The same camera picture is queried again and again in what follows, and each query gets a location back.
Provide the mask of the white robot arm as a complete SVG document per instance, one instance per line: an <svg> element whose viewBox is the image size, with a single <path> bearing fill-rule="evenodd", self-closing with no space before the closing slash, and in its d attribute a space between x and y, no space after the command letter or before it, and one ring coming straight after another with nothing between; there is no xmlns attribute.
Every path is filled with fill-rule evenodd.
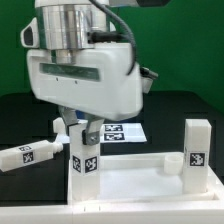
<svg viewBox="0 0 224 224"><path fill-rule="evenodd" d="M170 0L35 0L21 32L33 93L57 104L66 126L87 114L83 143L100 141L103 121L139 114L157 74L139 66L136 42L113 7L162 7Z"/></svg>

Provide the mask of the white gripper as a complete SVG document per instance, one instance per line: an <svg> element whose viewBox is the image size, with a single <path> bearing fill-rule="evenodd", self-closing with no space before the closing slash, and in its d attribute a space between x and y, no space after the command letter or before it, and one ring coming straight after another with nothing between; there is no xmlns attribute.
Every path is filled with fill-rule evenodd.
<svg viewBox="0 0 224 224"><path fill-rule="evenodd" d="M74 109L92 114L86 116L82 131L84 145L100 142L103 118L125 120L142 109L140 72L130 67L131 47L127 43L103 43L81 50L73 65L53 63L47 50L30 50L27 64L34 95L61 105L59 113L66 126L78 123Z"/></svg>

